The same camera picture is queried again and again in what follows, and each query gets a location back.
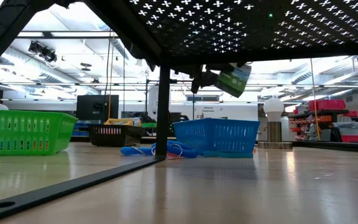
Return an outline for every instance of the wooden floor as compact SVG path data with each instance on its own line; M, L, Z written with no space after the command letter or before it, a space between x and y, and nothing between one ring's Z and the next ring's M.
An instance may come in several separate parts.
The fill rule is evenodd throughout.
M0 199L139 161L119 148L70 143L53 156L0 156Z
M167 160L0 223L358 224L358 153Z

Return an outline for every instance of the black basket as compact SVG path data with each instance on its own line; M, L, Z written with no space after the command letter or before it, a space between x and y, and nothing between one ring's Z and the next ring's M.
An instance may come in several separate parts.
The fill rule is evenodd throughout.
M140 143L144 128L128 125L90 124L89 137L95 146L133 146Z

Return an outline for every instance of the white lamp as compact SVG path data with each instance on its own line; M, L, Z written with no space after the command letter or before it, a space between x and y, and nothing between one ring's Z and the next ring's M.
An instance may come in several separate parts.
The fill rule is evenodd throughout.
M264 111L269 122L280 122L284 104L279 99L269 99L264 104Z

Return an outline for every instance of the cable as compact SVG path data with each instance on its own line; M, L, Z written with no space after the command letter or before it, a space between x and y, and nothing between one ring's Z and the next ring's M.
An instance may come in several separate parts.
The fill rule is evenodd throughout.
M112 47L112 52L111 52L111 63L110 63L110 88L109 88L109 91L110 91L110 94L109 94L109 116L108 116L108 119L110 119L110 115L111 115L111 84L112 84L112 63L113 63L113 57L114 55L114 46Z
M47 64L48 65L48 67L50 67L50 68L52 68L52 69L55 69L55 68L57 68L57 67L59 67L60 66L60 63L58 63L56 66L51 66L47 61L45 61L45 64Z
M31 59L33 59L36 55L37 55L37 53L33 54L33 55L31 56L31 58L29 58L28 60L26 60L24 63L29 62L29 61L30 61Z
M314 97L314 118L316 120L317 125L317 137L320 141L320 128L318 126L318 117L317 117L317 102L316 102L316 93L314 92L314 71L313 71L313 60L310 58L310 65L311 65L311 81L313 82L313 97Z
M109 59L110 59L110 43L111 43L111 29L109 33L109 46L107 51L107 65L106 65L106 88L104 89L104 98L103 98L103 106L106 104L106 94L107 94L107 87L109 85ZM103 110L104 118L106 119L106 110Z
M125 113L125 53L126 53L126 51L125 51L125 49L124 49L124 60L122 60L123 61L123 67L124 67L124 76L123 76L123 78L124 78L124 106L122 107L122 111Z

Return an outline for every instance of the blue basket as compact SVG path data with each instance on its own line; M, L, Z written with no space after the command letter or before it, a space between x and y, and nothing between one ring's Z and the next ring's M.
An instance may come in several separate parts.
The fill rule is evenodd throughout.
M204 156L253 157L260 121L199 119L174 123L177 141Z

